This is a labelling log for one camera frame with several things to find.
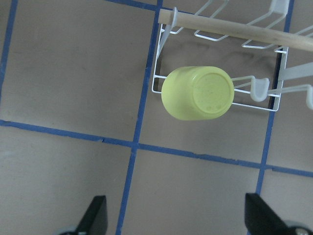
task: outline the wooden rod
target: wooden rod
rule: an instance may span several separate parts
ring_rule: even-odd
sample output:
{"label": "wooden rod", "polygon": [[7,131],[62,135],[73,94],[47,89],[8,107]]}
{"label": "wooden rod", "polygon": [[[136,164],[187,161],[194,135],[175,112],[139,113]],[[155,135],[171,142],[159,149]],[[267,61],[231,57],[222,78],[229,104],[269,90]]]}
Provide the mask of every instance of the wooden rod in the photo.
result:
{"label": "wooden rod", "polygon": [[[172,21],[173,11],[161,9],[158,18],[159,24],[172,24]],[[187,13],[177,13],[175,26],[313,51],[313,38]]]}

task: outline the blue tape line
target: blue tape line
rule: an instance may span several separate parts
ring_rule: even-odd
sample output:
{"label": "blue tape line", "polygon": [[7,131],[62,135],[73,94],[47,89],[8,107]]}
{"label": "blue tape line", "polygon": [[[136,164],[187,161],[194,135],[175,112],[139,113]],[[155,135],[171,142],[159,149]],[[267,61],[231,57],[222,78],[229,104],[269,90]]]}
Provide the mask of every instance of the blue tape line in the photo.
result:
{"label": "blue tape line", "polygon": [[137,122],[136,122],[136,127],[135,127],[135,132],[134,132],[134,140],[133,140],[134,146],[132,148],[132,153],[131,153],[129,164],[128,164],[126,181],[125,181],[121,208],[120,208],[120,212],[118,216],[115,235],[121,235],[122,233],[122,227],[124,223],[129,192],[131,189],[131,183],[132,183],[133,172],[134,172],[134,164],[136,160],[136,154],[137,154],[137,148],[138,148],[138,143],[139,143],[139,138],[140,138],[143,115],[144,115],[148,89],[149,89],[149,78],[151,74],[154,52],[156,49],[157,32],[158,32],[157,20],[158,20],[159,10],[161,6],[162,6],[162,1],[160,0],[158,1],[158,6],[157,6],[156,13],[155,13],[154,22],[153,22],[145,76],[144,76],[143,85],[142,85],[142,91],[141,91],[141,97],[140,97],[139,109],[138,109],[138,115],[137,115]]}
{"label": "blue tape line", "polygon": [[248,162],[248,161],[243,161],[243,160],[222,158],[222,157],[218,157],[218,156],[214,156],[214,155],[207,155],[207,154],[195,154],[195,153],[188,152],[188,151],[177,150],[177,149],[172,149],[172,148],[165,148],[165,147],[159,147],[159,146],[154,146],[154,145],[149,145],[149,144],[142,144],[142,143],[140,143],[138,148],[142,149],[142,150],[148,150],[148,151],[154,151],[154,152],[159,152],[159,153],[178,155],[178,156],[183,156],[183,157],[188,157],[188,158],[203,159],[203,160],[208,160],[208,161],[218,162],[218,163],[225,163],[225,164],[231,164],[231,165],[240,165],[240,166],[257,168],[257,169],[260,168],[260,164],[259,163]]}
{"label": "blue tape line", "polygon": [[123,141],[123,140],[118,140],[118,139],[113,139],[113,138],[102,137],[102,136],[88,135],[88,134],[72,132],[72,131],[64,131],[64,130],[59,130],[59,129],[54,129],[54,128],[30,125],[30,124],[13,122],[13,121],[0,120],[0,126],[16,127],[16,128],[27,130],[27,131],[36,131],[36,132],[47,133],[47,134],[52,134],[52,135],[57,135],[57,136],[72,137],[72,138],[87,140],[87,141],[100,141],[104,143],[122,145],[126,147],[133,146],[133,143],[130,141]]}
{"label": "blue tape line", "polygon": [[119,4],[123,4],[123,5],[127,5],[127,6],[138,7],[138,8],[142,8],[142,9],[146,9],[146,10],[151,10],[151,11],[157,10],[156,5],[152,5],[152,4],[148,4],[148,3],[144,3],[144,2],[139,2],[139,1],[133,1],[133,0],[105,0],[105,1],[119,3]]}
{"label": "blue tape line", "polygon": [[[290,0],[289,8],[288,8],[288,14],[286,16],[285,27],[284,27],[284,31],[285,32],[289,32],[289,29],[290,29],[293,4],[294,4],[294,0]],[[276,71],[275,74],[278,77],[280,68],[277,67],[276,69],[278,71]],[[270,137],[271,137],[271,134],[272,134],[274,118],[275,118],[275,112],[270,112],[269,113],[269,117],[268,117],[268,126],[267,126],[267,130],[266,130],[266,136],[265,136],[263,153],[262,153],[261,167],[260,167],[258,182],[257,182],[257,185],[256,185],[256,191],[255,191],[257,194],[261,194],[261,190],[262,190],[264,174],[265,174],[265,170],[266,170],[266,167],[267,167],[266,162],[267,162],[267,158],[268,158],[268,149],[269,149]]]}
{"label": "blue tape line", "polygon": [[3,85],[5,71],[6,71],[6,65],[8,61],[8,55],[9,55],[9,49],[10,49],[10,43],[11,43],[11,37],[12,37],[12,32],[13,32],[13,25],[14,25],[17,6],[18,6],[18,0],[12,0],[8,23],[6,26],[1,62],[0,62],[0,99],[1,99],[2,85]]}
{"label": "blue tape line", "polygon": [[270,169],[272,171],[277,171],[277,172],[281,172],[281,173],[287,173],[287,174],[292,174],[292,175],[299,175],[299,176],[305,176],[305,177],[312,177],[313,178],[313,172],[311,172],[311,171],[291,169],[291,168],[275,166],[275,165],[267,165],[266,169]]}

